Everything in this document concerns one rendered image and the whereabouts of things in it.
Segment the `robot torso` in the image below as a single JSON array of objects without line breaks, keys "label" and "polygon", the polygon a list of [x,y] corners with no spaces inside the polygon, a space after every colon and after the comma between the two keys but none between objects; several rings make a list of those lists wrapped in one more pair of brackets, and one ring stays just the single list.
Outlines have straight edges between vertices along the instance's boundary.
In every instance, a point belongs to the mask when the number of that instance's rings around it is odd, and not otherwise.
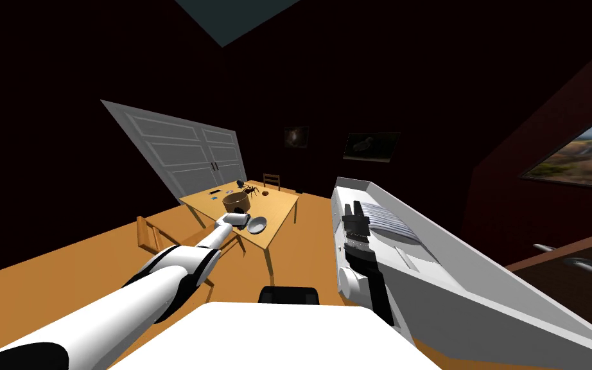
[{"label": "robot torso", "polygon": [[110,370],[440,370],[360,306],[211,302]]}]

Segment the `wide dark wall picture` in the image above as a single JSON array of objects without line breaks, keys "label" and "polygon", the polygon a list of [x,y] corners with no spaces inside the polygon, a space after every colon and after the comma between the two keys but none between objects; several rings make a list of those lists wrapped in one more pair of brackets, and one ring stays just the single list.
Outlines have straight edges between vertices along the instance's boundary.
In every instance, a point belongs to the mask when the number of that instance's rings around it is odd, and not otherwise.
[{"label": "wide dark wall picture", "polygon": [[350,133],[343,159],[389,163],[400,132]]}]

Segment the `window with landscape view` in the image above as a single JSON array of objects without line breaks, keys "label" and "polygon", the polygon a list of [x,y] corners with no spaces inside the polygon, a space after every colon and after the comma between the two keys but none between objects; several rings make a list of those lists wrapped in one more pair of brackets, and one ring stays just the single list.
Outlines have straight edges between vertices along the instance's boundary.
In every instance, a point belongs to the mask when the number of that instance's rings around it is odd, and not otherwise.
[{"label": "window with landscape view", "polygon": [[525,170],[521,178],[592,187],[592,126]]}]

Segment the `brown round basket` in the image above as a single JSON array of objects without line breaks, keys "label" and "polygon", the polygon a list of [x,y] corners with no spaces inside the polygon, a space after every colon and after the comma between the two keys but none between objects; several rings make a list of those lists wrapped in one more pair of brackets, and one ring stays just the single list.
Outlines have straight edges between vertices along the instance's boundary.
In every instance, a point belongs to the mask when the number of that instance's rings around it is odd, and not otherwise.
[{"label": "brown round basket", "polygon": [[226,195],[222,203],[228,213],[248,213],[251,207],[250,198],[244,191]]}]

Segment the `wooden table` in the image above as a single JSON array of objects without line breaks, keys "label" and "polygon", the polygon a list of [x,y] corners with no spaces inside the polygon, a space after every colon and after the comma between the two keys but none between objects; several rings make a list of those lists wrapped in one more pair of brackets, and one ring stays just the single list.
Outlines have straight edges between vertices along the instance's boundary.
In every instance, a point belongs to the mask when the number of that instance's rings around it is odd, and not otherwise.
[{"label": "wooden table", "polygon": [[[216,189],[220,189],[221,192],[213,195],[209,194],[209,192]],[[228,191],[232,190],[235,192],[243,191],[238,188],[236,183],[230,182],[186,197],[181,197],[180,201],[189,208],[197,220],[200,219],[198,216],[199,213],[212,220],[217,220],[225,212],[222,198],[228,194]],[[250,234],[246,229],[240,231],[235,228],[233,232],[239,234],[245,242],[252,243],[253,245],[262,248],[268,267],[270,284],[274,285],[274,270],[271,262],[269,245],[289,213],[291,211],[296,212],[299,197],[273,189],[268,189],[267,191],[269,192],[268,196],[263,196],[262,194],[252,196],[252,199],[250,199],[251,207],[249,210],[252,217],[263,216],[267,219],[265,230],[259,234]]]}]

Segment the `white double door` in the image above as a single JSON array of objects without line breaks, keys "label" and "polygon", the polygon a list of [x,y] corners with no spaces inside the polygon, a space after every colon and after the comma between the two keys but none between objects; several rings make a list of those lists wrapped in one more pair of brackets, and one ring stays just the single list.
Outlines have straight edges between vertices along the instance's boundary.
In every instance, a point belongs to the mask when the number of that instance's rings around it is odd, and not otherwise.
[{"label": "white double door", "polygon": [[177,199],[247,180],[235,131],[103,102]]}]

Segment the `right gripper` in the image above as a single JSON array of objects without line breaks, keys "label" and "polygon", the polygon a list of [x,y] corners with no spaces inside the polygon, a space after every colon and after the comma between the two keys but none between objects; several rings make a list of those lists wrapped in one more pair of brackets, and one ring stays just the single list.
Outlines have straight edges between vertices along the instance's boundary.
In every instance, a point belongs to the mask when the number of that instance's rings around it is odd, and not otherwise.
[{"label": "right gripper", "polygon": [[344,204],[342,221],[344,223],[346,255],[373,257],[373,250],[369,247],[368,240],[370,235],[369,217],[364,216],[362,204],[359,201],[353,202],[353,209],[350,204]]}]

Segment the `dark brown door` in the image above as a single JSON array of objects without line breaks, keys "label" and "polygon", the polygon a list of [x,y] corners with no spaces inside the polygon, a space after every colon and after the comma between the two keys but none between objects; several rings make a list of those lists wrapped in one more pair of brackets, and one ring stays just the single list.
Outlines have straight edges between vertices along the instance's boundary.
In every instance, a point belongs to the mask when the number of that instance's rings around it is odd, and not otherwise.
[{"label": "dark brown door", "polygon": [[[592,260],[592,236],[554,251],[538,251],[538,255],[507,265],[506,269],[574,319],[568,324],[569,331],[592,340],[592,273],[563,262],[566,258]],[[592,370],[592,360],[579,368]]]}]

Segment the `small dark wall picture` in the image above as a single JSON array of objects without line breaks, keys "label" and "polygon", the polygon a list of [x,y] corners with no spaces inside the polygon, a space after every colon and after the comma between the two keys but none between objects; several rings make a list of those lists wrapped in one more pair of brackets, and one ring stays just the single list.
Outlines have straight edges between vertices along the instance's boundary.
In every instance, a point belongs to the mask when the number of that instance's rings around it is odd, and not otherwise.
[{"label": "small dark wall picture", "polygon": [[284,129],[284,147],[307,148],[309,132],[309,127],[286,127]]}]

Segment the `white door leaf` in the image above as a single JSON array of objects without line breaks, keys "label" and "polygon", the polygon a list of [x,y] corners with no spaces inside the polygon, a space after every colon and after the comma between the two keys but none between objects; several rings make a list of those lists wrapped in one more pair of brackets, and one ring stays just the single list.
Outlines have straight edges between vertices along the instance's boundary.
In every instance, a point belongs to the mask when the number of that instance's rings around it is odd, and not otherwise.
[{"label": "white door leaf", "polygon": [[544,294],[369,181],[340,177],[331,195],[337,287],[344,204],[355,200],[406,340],[489,369],[580,370],[592,360],[592,340],[569,331],[575,320]]}]

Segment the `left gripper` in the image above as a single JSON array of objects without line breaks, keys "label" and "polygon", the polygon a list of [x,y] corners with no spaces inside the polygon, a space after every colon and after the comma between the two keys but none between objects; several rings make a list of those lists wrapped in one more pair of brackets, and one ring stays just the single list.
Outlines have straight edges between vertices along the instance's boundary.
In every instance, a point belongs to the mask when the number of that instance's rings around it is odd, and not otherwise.
[{"label": "left gripper", "polygon": [[250,219],[251,216],[248,213],[226,213],[226,222],[239,230],[244,230]]}]

